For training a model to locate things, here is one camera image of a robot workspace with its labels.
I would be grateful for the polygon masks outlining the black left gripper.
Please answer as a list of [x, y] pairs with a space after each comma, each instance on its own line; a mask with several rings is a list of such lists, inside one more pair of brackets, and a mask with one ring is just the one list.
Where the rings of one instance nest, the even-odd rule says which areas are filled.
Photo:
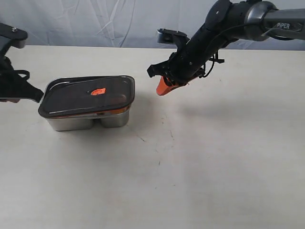
[[18, 103], [21, 99], [40, 102], [44, 93], [28, 80], [30, 72], [15, 70], [8, 57], [0, 59], [0, 101]]

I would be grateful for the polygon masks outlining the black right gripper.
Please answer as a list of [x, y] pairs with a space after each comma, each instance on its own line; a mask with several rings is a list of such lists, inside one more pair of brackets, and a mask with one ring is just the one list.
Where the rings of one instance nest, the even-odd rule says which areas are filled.
[[166, 95], [195, 78], [207, 77], [212, 70], [206, 70], [206, 62], [212, 56], [214, 56], [214, 45], [189, 42], [168, 60], [150, 65], [147, 73], [151, 78], [162, 76], [156, 93]]

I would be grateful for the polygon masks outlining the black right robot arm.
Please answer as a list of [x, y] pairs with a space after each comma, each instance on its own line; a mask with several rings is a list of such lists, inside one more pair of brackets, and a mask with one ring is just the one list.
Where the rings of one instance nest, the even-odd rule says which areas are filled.
[[305, 10], [279, 10], [273, 3], [263, 0], [239, 3], [218, 0], [192, 38], [180, 31], [158, 29], [157, 32], [158, 43], [177, 47], [168, 60], [147, 69], [150, 77], [161, 77], [156, 92], [163, 96], [196, 78], [207, 77], [211, 71], [206, 69], [206, 63], [224, 63], [224, 59], [219, 58], [219, 50], [240, 39], [255, 42], [268, 38], [304, 40]]

